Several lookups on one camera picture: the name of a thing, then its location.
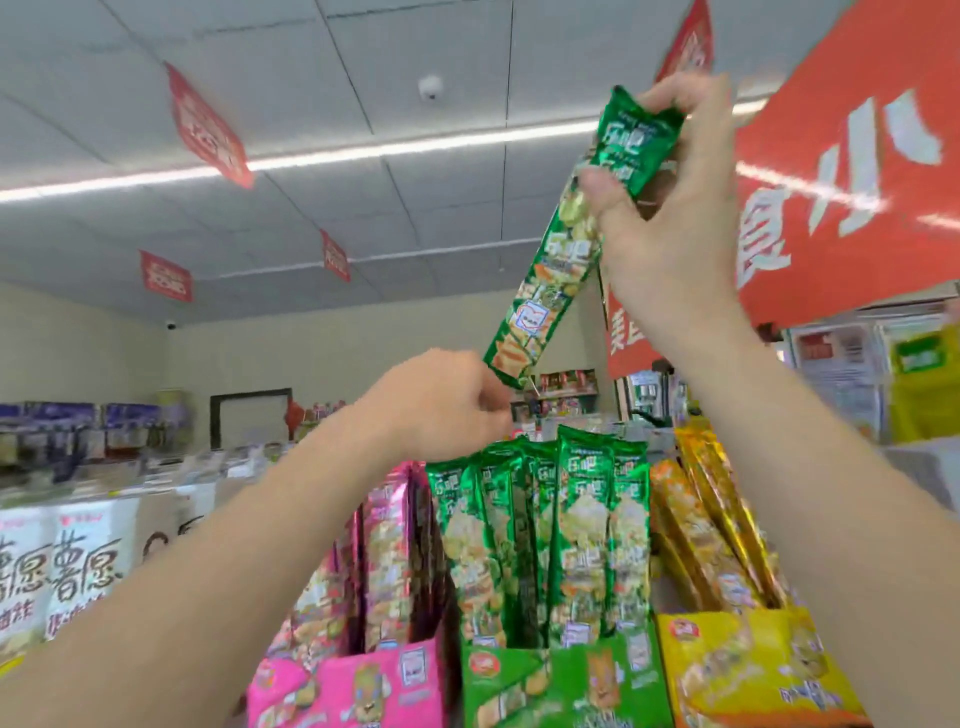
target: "wall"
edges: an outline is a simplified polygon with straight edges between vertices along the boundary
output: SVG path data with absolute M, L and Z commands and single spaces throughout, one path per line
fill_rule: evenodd
M 181 328 L 169 334 L 167 385 L 193 393 L 195 444 L 208 445 L 211 395 L 293 387 L 303 405 L 353 401 L 391 366 L 431 347 L 483 353 L 513 295 L 498 291 Z M 597 350 L 585 336 L 591 319 L 603 326 L 599 292 L 574 302 L 539 369 L 603 363 L 605 345 Z
M 144 401 L 163 386 L 164 330 L 0 283 L 0 401 Z

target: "green packaging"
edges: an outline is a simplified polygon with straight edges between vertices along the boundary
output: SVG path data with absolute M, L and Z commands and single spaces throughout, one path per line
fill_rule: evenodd
M 523 388 L 599 256 L 599 233 L 577 186 L 577 170 L 588 164 L 609 167 L 636 199 L 677 143 L 683 122 L 676 109 L 652 114 L 622 86 L 613 89 L 593 145 L 574 168 L 530 270 L 484 356 L 505 384 Z
M 463 651 L 465 728 L 674 724 L 651 620 L 569 649 Z
M 496 443 L 479 456 L 480 490 L 493 532 L 506 596 L 507 646 L 532 647 L 537 637 L 537 580 L 532 502 L 522 446 Z
M 554 553 L 559 542 L 557 530 L 557 444 L 533 443 L 525 445 L 527 471 L 532 479 L 534 535 L 537 544 L 537 625 L 546 640 L 550 605 L 557 600 L 559 586 L 556 567 L 560 562 Z
M 557 431 L 557 602 L 550 605 L 551 647 L 595 643 L 607 604 L 607 520 L 613 458 L 604 435 Z
M 608 611 L 617 631 L 647 619 L 650 605 L 650 464 L 646 443 L 611 440 Z
M 426 466 L 464 644 L 507 646 L 509 613 L 478 465 L 461 458 Z

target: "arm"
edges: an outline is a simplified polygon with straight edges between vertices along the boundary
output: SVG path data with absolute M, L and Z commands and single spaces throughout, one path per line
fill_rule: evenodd
M 502 437 L 509 398 L 472 353 L 395 367 L 28 655 L 0 682 L 4 724 L 220 725 L 368 490 L 401 460 L 455 457 Z
M 960 725 L 960 525 L 752 331 L 732 281 L 738 213 L 726 79 L 674 76 L 640 101 L 693 112 L 687 155 L 646 222 L 611 176 L 581 174 L 606 235 L 605 275 L 704 405 L 874 724 Z

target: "display box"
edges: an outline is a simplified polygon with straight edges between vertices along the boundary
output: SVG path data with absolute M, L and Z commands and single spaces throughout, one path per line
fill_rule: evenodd
M 673 724 L 653 622 L 563 649 L 466 646 L 464 728 Z
M 443 626 L 430 640 L 352 657 L 264 658 L 247 688 L 250 728 L 443 728 Z
M 806 609 L 658 615 L 677 728 L 869 726 Z

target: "green snack bag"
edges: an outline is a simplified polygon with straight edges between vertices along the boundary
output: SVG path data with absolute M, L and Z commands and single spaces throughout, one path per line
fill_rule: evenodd
M 605 627 L 633 629 L 650 605 L 650 464 L 646 443 L 612 440 L 610 544 Z
M 471 458 L 426 466 L 447 567 L 460 606 L 464 644 L 507 646 L 508 616 L 478 466 Z
M 537 544 L 537 626 L 545 639 L 550 605 L 556 601 L 554 592 L 560 580 L 557 570 L 560 560 L 554 554 L 557 530 L 557 443 L 525 445 L 527 471 L 533 481 L 531 487 L 534 514 L 534 536 Z
M 594 143 L 574 168 L 530 270 L 484 356 L 505 384 L 522 389 L 599 256 L 599 233 L 577 186 L 577 170 L 587 164 L 609 167 L 635 199 L 677 143 L 683 123 L 684 115 L 676 109 L 652 114 L 623 87 L 613 89 Z
M 551 647 L 593 644 L 607 604 L 607 520 L 613 458 L 610 438 L 560 425 L 557 431 L 557 602 Z
M 480 491 L 503 569 L 509 647 L 537 643 L 536 567 L 521 447 L 513 442 L 496 443 L 479 456 Z

